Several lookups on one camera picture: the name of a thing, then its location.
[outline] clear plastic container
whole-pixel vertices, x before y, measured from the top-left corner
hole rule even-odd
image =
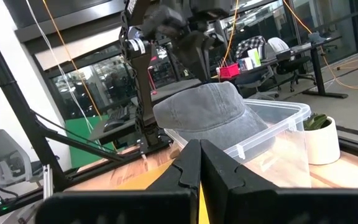
[[[268,126],[268,129],[224,150],[248,169],[279,187],[311,187],[305,146],[303,120],[310,116],[310,107],[302,103],[265,100],[244,100]],[[187,141],[174,130],[165,132],[180,146]],[[261,152],[252,160],[245,152]]]

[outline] white flower pot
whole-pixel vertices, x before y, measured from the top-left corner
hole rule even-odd
[[[331,117],[327,119],[331,121],[329,126],[319,130],[305,131],[309,164],[330,164],[341,156],[335,120]]]

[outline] green panel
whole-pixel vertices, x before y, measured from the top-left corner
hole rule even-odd
[[[107,119],[107,117],[108,117],[107,115],[102,116],[103,119]],[[87,119],[91,123],[92,127],[95,127],[97,123],[100,122],[99,117],[91,117]],[[82,136],[86,139],[88,139],[89,136],[91,135],[91,133],[88,130],[88,127],[86,126],[86,120],[84,118],[66,120],[66,128],[67,130],[72,131],[73,133]],[[95,146],[94,144],[88,143],[84,139],[80,139],[70,133],[67,133],[67,136],[77,141],[87,143],[90,146]],[[104,146],[109,149],[112,149],[111,143],[106,144]],[[70,156],[71,156],[71,165],[73,168],[85,166],[87,164],[90,164],[94,161],[101,159],[99,156],[79,150],[72,146],[70,146]]]

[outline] green plant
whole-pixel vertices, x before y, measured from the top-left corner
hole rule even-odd
[[[331,121],[327,119],[327,115],[317,113],[313,113],[308,119],[303,121],[305,131],[319,130],[329,124],[331,124]]]

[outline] black robot frame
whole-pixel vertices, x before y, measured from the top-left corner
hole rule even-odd
[[[25,134],[29,138],[31,145],[34,147],[34,150],[36,151],[41,163],[43,165],[49,164],[52,168],[55,192],[61,192],[76,184],[87,181],[105,172],[128,164],[140,158],[142,154],[150,154],[157,152],[160,149],[160,147],[156,147],[154,150],[148,151],[142,151],[139,149],[138,151],[123,155],[107,153],[96,147],[92,147],[82,142],[70,139],[66,136],[58,134],[52,129],[47,128],[38,120],[38,114],[30,109],[1,52],[0,87],[21,126],[23,127]],[[108,161],[79,173],[65,173],[56,160],[56,157],[54,156],[53,151],[47,142],[47,138],[106,158]],[[346,151],[358,155],[358,142],[346,138],[339,138],[339,143],[341,145],[341,149],[346,149]],[[37,189],[35,191],[21,195],[16,200],[15,204],[11,205],[5,210],[0,210],[0,216],[22,208],[30,203],[42,200],[42,198],[43,189]]]

